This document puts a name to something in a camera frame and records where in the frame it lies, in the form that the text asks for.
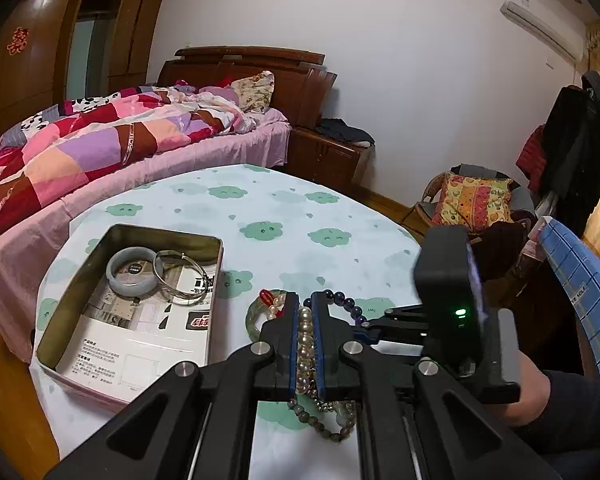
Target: blue plaid fabric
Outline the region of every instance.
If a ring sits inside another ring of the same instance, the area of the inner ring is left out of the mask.
[[[582,322],[600,371],[600,259],[557,220],[542,229],[538,241]]]

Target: wooden headboard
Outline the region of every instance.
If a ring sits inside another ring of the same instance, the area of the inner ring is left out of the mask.
[[[166,61],[158,85],[171,86],[183,79],[196,88],[214,86],[223,79],[249,77],[271,70],[276,78],[271,106],[292,126],[313,128],[336,74],[322,67],[324,54],[270,46],[199,46],[181,48]]]

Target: metal screw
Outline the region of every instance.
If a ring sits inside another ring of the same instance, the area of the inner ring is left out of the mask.
[[[429,358],[424,358],[418,363],[418,371],[423,375],[435,375],[438,370],[438,365]]]
[[[271,346],[266,341],[256,341],[251,345],[251,351],[256,355],[264,355],[269,350],[271,350]]]
[[[362,352],[362,345],[357,341],[347,341],[342,345],[342,349],[349,355],[355,355]]]
[[[176,375],[179,377],[189,377],[196,371],[196,365],[191,361],[181,361],[175,366]]]

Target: hand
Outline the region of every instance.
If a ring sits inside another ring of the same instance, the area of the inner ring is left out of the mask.
[[[549,377],[520,352],[520,400],[513,404],[487,404],[485,407],[508,426],[525,426],[540,416],[550,395]]]

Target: nightstand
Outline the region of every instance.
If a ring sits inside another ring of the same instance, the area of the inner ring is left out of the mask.
[[[358,176],[362,176],[369,152],[368,148],[336,142],[307,128],[295,127],[289,136],[282,171],[351,195],[356,170],[360,165]]]

